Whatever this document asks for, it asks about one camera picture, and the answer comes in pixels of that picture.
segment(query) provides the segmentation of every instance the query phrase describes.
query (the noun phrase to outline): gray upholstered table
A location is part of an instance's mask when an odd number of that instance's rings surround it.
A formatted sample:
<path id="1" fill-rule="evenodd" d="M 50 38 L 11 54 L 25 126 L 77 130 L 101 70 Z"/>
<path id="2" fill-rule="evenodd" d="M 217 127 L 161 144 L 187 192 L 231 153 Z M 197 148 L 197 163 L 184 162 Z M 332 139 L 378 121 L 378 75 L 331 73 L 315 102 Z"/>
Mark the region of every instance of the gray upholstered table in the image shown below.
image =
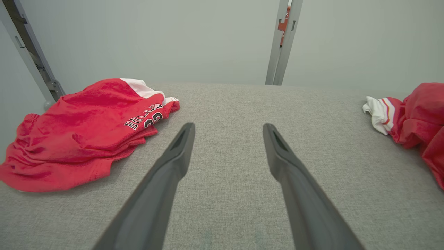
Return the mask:
<path id="1" fill-rule="evenodd" d="M 443 249 L 444 192 L 415 150 L 371 127 L 365 95 L 285 86 L 157 84 L 181 109 L 111 175 L 65 192 L 0 184 L 3 249 L 90 249 L 185 122 L 196 124 L 164 249 L 294 248 L 262 125 L 273 123 L 367 249 Z"/>

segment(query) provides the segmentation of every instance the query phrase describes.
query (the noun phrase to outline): red fabric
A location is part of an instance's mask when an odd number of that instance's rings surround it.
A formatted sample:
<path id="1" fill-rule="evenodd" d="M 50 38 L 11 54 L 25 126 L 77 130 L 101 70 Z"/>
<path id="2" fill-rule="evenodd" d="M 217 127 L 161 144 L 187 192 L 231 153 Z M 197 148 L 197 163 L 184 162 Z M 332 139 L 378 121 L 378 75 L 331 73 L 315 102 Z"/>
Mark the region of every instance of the red fabric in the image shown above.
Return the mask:
<path id="1" fill-rule="evenodd" d="M 106 177 L 113 161 L 158 132 L 150 122 L 144 128 L 148 119 L 155 123 L 179 110 L 177 99 L 164 100 L 162 93 L 143 98 L 121 79 L 63 96 L 43 115 L 25 117 L 6 150 L 0 179 L 18 190 L 48 192 Z"/>
<path id="2" fill-rule="evenodd" d="M 419 145 L 422 158 L 444 189 L 444 84 L 423 83 L 403 102 L 388 99 L 395 107 L 388 133 L 407 149 Z"/>

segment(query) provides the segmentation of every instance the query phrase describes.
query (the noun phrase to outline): white wall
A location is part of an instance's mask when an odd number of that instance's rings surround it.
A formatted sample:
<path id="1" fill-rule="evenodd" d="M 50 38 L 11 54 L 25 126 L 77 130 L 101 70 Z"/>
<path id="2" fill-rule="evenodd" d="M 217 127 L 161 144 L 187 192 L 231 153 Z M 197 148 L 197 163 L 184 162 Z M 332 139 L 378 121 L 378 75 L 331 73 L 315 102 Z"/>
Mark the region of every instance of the white wall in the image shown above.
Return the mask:
<path id="1" fill-rule="evenodd" d="M 46 100 L 2 21 L 0 45 L 0 163 L 3 163 L 6 147 L 16 137 L 17 126 L 29 113 L 42 114 Z"/>
<path id="2" fill-rule="evenodd" d="M 20 0 L 66 93 L 103 78 L 264 85 L 278 0 Z"/>
<path id="3" fill-rule="evenodd" d="M 443 0 L 304 0 L 282 85 L 444 82 Z"/>

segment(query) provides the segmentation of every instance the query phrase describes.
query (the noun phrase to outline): gray fabric surface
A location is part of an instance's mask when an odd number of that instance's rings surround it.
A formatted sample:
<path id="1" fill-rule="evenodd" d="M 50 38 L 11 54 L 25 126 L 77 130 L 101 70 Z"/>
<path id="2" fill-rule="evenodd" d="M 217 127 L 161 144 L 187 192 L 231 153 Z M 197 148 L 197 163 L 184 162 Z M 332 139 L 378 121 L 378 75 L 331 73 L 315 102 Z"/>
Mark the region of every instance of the gray fabric surface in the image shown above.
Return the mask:
<path id="1" fill-rule="evenodd" d="M 365 95 L 285 86 L 157 84 L 181 109 L 107 178 L 64 192 L 0 184 L 2 249 L 90 249 L 185 122 L 196 124 L 164 249 L 291 249 L 262 125 L 273 123 L 367 249 L 442 249 L 444 193 L 416 150 L 371 127 Z"/>

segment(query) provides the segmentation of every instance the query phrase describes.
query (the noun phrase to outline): gray textured fabric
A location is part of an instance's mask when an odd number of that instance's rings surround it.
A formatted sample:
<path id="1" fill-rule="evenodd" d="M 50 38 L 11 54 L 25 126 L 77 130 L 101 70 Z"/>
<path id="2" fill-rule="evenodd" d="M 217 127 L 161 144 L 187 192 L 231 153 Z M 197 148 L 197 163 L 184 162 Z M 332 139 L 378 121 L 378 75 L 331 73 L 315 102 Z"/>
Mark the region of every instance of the gray textured fabric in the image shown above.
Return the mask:
<path id="1" fill-rule="evenodd" d="M 291 249 L 262 125 L 273 123 L 367 249 L 442 249 L 444 193 L 416 150 L 362 113 L 365 95 L 285 86 L 157 84 L 181 109 L 111 175 L 65 192 L 0 184 L 3 249 L 90 249 L 185 122 L 196 124 L 164 249 Z"/>

